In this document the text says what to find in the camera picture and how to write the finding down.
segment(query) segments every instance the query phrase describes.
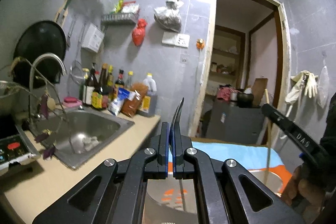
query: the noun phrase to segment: bowl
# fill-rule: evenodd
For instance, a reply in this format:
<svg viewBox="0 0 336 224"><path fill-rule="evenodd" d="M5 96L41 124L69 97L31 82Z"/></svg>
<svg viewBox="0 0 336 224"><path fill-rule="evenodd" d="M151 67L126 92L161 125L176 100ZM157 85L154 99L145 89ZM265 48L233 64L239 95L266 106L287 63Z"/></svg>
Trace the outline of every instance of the bowl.
<svg viewBox="0 0 336 224"><path fill-rule="evenodd" d="M237 94L237 104L239 107L252 107L253 100L254 100L253 94L246 94L246 93Z"/></svg>

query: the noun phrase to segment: ceiling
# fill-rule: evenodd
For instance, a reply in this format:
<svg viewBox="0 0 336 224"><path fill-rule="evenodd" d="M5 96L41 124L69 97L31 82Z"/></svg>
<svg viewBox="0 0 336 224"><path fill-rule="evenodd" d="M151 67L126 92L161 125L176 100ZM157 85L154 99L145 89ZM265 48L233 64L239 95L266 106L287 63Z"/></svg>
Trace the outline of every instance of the ceiling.
<svg viewBox="0 0 336 224"><path fill-rule="evenodd" d="M271 12L252 0L217 0L216 24L250 31Z"/></svg>

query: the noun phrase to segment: cutting board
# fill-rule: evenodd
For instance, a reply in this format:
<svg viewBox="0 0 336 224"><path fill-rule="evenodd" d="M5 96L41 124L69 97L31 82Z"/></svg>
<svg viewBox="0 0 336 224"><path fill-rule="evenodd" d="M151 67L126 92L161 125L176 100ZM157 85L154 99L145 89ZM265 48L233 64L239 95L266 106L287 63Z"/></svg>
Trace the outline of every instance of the cutting board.
<svg viewBox="0 0 336 224"><path fill-rule="evenodd" d="M264 95L264 90L267 87L268 78L256 78L252 87L252 94L254 95L253 105L258 106Z"/></svg>

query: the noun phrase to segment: wall shelf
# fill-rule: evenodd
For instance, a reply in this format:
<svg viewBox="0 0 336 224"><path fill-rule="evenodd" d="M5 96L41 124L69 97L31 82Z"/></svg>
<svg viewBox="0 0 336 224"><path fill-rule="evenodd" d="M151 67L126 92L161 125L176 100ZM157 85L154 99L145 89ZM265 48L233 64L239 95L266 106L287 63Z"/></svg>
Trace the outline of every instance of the wall shelf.
<svg viewBox="0 0 336 224"><path fill-rule="evenodd" d="M233 54L231 52L225 52L225 51L222 51L222 50L218 50L216 48L212 49L212 54L218 54L218 55L222 55L222 56L230 57L230 58L239 58L239 54Z"/></svg>
<svg viewBox="0 0 336 224"><path fill-rule="evenodd" d="M236 79L235 75L226 75L220 72L214 72L214 71L209 71L209 75L214 75L214 76L222 76L224 78L229 78L229 79Z"/></svg>

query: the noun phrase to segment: countertop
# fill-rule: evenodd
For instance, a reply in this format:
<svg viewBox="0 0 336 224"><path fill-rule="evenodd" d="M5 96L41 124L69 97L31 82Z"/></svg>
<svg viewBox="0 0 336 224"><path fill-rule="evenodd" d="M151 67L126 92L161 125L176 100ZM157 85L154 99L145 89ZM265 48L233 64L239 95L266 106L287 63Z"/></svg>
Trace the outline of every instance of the countertop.
<svg viewBox="0 0 336 224"><path fill-rule="evenodd" d="M51 160L38 159L31 163L33 172L21 172L1 180L0 192L3 192L10 205L19 217L31 224L34 218L75 186L100 163L108 158L117 161L130 158L148 137L160 120L160 116L152 118L135 115L129 118L123 114L118 117L135 122L121 136L103 148L78 170L71 170L56 158ZM37 150L43 149L36 144L33 135L25 132Z"/></svg>

